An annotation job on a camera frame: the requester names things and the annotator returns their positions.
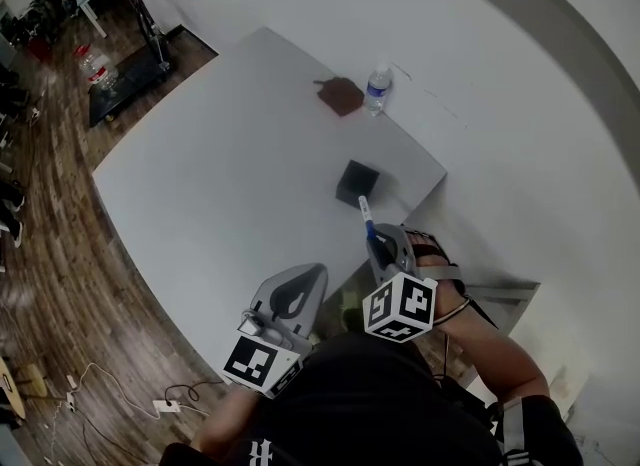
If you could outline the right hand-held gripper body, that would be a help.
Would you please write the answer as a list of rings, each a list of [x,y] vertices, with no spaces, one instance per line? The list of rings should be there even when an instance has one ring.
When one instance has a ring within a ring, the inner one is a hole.
[[[367,334],[405,343],[434,327],[437,282],[392,271],[375,274],[377,288],[362,302]]]

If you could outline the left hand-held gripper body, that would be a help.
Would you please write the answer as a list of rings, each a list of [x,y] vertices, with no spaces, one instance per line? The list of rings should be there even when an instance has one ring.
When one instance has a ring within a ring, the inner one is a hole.
[[[274,399],[301,372],[313,349],[309,336],[301,337],[278,318],[271,320],[249,308],[242,314],[222,376]]]

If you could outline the blue and white pen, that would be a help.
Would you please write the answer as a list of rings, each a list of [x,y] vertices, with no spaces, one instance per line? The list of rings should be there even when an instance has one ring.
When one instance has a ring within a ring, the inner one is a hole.
[[[367,239],[373,240],[376,238],[376,229],[367,197],[364,195],[359,196],[358,203],[360,206],[361,215],[365,223]]]

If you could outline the black cube box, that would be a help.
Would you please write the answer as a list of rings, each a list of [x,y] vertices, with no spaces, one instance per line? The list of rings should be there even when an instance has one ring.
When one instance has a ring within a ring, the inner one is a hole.
[[[368,198],[371,195],[379,176],[378,171],[350,160],[337,184],[336,199],[358,209],[359,198]]]

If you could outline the person's left forearm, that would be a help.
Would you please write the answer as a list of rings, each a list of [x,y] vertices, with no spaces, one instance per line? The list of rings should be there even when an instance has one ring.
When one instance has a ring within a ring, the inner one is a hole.
[[[214,460],[223,460],[249,424],[261,399],[252,390],[234,386],[205,419],[190,446]]]

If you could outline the person's right forearm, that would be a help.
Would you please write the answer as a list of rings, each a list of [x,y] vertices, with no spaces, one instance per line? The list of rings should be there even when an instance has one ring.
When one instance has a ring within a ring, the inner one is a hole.
[[[501,403],[550,397],[547,380],[531,356],[474,309],[460,310],[440,328],[469,356],[484,385]]]

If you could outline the person's right hand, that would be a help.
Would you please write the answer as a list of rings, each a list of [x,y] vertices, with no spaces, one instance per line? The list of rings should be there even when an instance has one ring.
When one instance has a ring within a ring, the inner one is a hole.
[[[415,273],[420,279],[437,282],[434,322],[444,322],[470,304],[461,272],[453,264],[436,238],[427,233],[406,230],[415,255]]]

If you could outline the person's black shirt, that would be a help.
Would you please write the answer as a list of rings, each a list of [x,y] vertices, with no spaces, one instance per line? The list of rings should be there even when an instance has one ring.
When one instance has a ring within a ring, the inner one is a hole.
[[[506,466],[499,440],[446,400],[415,349],[345,333],[258,404],[228,451],[173,443],[159,466]]]

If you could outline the clear plastic water bottle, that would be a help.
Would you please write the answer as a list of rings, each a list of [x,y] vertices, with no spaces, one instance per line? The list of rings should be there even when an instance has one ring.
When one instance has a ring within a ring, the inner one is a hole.
[[[373,116],[379,115],[392,86],[392,71],[386,63],[380,63],[369,76],[363,100],[364,108]]]

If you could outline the brown leather pouch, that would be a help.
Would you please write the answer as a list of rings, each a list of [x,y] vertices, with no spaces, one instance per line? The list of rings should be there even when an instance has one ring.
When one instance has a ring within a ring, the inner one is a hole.
[[[333,77],[327,80],[315,80],[314,83],[320,87],[317,92],[319,99],[339,117],[351,114],[363,104],[364,93],[348,78]]]

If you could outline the small round wooden stool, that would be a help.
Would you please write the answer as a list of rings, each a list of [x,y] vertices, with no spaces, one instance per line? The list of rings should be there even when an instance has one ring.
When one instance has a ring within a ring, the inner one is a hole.
[[[48,396],[46,376],[35,363],[26,364],[20,370],[20,379],[16,384],[21,395],[27,399],[41,399]]]

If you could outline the black platform cart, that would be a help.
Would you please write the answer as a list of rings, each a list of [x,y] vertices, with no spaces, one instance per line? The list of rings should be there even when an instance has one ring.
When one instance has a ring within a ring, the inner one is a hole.
[[[165,44],[161,44],[160,48],[143,46],[116,68],[119,75],[110,89],[92,87],[88,91],[90,128],[104,121],[112,121],[139,94],[159,80],[165,80],[172,70]]]

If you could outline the large clear water jug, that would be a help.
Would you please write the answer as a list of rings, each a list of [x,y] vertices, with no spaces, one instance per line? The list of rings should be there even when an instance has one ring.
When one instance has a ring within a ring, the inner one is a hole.
[[[89,84],[101,91],[111,90],[119,76],[111,58],[100,50],[89,49],[80,61],[80,69]]]

